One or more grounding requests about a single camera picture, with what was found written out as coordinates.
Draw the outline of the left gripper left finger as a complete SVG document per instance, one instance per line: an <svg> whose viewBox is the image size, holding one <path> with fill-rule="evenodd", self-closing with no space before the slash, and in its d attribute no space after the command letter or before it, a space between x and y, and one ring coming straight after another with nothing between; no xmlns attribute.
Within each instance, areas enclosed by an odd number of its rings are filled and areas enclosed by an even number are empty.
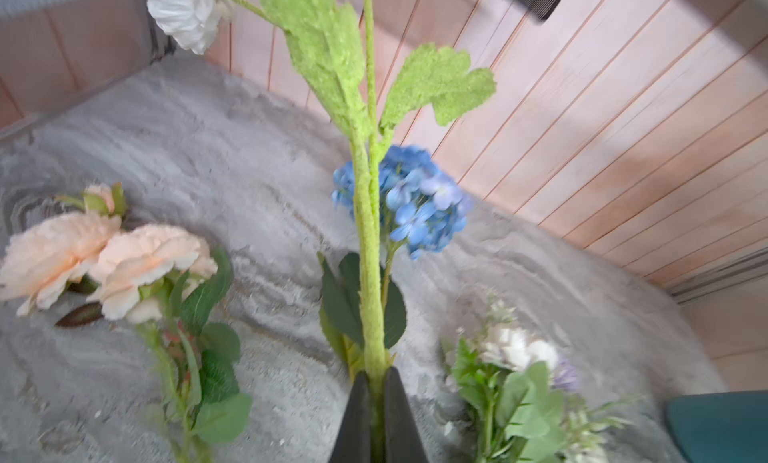
<svg viewBox="0 0 768 463"><path fill-rule="evenodd" d="M369 379L359 372L350 392L329 463L370 463L372 409Z"/></svg>

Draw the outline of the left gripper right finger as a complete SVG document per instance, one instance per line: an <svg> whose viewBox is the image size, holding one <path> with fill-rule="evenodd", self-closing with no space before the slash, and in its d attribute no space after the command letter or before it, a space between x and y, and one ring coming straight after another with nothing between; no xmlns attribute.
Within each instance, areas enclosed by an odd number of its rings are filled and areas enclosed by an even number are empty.
<svg viewBox="0 0 768 463"><path fill-rule="evenodd" d="M398 369L387 370L384 384L386 463L428 463Z"/></svg>

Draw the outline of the teal ceramic vase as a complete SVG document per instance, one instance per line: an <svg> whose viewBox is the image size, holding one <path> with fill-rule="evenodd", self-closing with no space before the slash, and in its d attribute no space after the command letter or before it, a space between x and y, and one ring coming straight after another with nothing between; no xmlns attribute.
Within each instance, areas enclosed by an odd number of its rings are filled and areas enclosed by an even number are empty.
<svg viewBox="0 0 768 463"><path fill-rule="evenodd" d="M678 396L665 403L667 429L688 462L767 463L767 393Z"/></svg>

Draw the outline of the white poppy flower stem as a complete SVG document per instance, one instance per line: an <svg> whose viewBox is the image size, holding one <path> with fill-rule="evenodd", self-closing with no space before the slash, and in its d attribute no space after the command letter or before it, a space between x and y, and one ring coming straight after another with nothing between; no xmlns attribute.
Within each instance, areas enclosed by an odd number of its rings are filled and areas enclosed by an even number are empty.
<svg viewBox="0 0 768 463"><path fill-rule="evenodd" d="M214 43L234 4L283 31L293 67L349 141L352 159L337 172L334 198L351 206L359 235L361 372L371 396L371 462L385 462L384 384L392 360L384 345L380 163L408 113L431 106L445 125L489 99L496 84L489 69L471 67L467 53L424 44L406 58L386 102L378 105L371 5L356 12L338 0L147 0L159 28L197 54Z"/></svg>

